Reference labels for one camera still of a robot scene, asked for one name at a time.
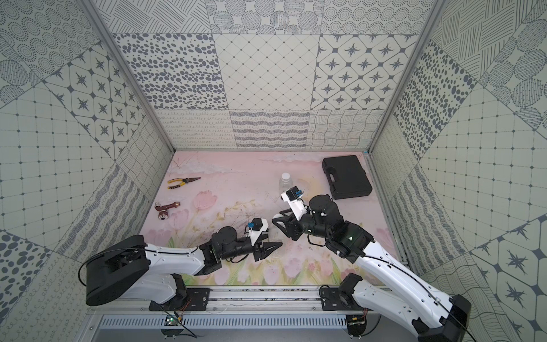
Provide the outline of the short clear plastic bottle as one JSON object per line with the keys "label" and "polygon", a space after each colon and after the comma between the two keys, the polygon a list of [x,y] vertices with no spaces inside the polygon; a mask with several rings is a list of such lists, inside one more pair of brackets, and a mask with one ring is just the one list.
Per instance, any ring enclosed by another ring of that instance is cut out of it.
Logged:
{"label": "short clear plastic bottle", "polygon": [[288,172],[284,172],[279,180],[279,192],[283,193],[293,187],[293,180]]}

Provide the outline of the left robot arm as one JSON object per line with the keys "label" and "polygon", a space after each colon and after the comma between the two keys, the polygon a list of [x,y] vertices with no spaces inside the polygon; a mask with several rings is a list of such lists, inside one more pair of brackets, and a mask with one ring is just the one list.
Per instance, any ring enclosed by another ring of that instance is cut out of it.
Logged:
{"label": "left robot arm", "polygon": [[238,237],[227,226],[198,247],[188,249],[148,244],[142,235],[133,235],[90,257],[84,264],[85,303],[101,306],[116,299],[150,301],[152,311],[177,311],[191,302],[183,275],[205,276],[222,268],[222,262],[253,256],[269,257],[282,242],[268,240],[268,224]]}

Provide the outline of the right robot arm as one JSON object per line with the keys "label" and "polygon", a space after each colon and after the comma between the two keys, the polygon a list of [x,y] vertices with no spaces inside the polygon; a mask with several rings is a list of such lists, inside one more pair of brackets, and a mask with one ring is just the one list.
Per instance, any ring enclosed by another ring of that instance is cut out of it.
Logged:
{"label": "right robot arm", "polygon": [[462,295],[448,295],[420,279],[389,253],[364,228],[345,220],[328,195],[309,203],[297,188],[281,194],[289,209],[272,222],[288,238],[301,235],[324,239],[324,247],[341,259],[371,273],[385,291],[350,273],[337,288],[338,300],[350,310],[370,309],[398,323],[419,341],[462,341],[468,331],[472,305]]}

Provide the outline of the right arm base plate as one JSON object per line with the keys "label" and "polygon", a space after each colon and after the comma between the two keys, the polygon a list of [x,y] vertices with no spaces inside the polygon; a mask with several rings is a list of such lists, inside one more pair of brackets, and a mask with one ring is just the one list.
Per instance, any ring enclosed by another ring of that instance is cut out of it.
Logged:
{"label": "right arm base plate", "polygon": [[364,310],[373,310],[371,308],[360,306],[353,298],[355,290],[341,291],[338,287],[323,285],[319,288],[322,310],[327,311],[352,311],[363,312]]}

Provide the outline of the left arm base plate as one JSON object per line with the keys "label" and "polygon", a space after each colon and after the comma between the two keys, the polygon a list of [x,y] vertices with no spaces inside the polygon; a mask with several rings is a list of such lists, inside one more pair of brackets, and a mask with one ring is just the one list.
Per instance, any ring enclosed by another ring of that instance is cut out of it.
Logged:
{"label": "left arm base plate", "polygon": [[181,292],[177,292],[172,299],[163,304],[158,304],[154,301],[151,301],[149,305],[149,310],[151,312],[204,312],[207,309],[210,293],[210,288],[186,288],[183,289]]}

